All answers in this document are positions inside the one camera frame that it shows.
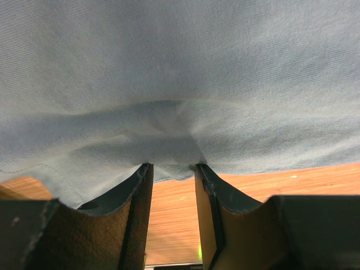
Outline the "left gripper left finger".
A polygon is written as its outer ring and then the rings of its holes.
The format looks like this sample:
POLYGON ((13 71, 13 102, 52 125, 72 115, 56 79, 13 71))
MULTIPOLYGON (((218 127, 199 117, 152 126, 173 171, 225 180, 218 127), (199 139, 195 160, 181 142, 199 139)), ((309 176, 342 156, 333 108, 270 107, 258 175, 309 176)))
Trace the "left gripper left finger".
POLYGON ((144 269, 154 168, 77 209, 58 199, 1 200, 2 269, 144 269))

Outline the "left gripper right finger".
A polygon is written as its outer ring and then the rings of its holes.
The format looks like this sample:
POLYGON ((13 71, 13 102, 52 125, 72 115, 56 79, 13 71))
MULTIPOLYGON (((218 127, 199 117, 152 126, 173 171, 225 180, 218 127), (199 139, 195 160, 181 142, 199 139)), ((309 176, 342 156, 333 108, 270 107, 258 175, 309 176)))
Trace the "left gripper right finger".
POLYGON ((195 190, 205 269, 359 268, 359 196, 260 202, 203 164, 195 190))

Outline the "grey-blue t-shirt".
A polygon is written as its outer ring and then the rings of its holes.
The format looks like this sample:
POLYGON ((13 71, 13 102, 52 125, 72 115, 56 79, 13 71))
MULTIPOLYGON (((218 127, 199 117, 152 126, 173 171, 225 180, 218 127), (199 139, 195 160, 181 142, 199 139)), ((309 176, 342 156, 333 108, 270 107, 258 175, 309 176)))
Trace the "grey-blue t-shirt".
POLYGON ((1 2, 2 182, 78 208, 144 163, 358 161, 358 1, 1 2))

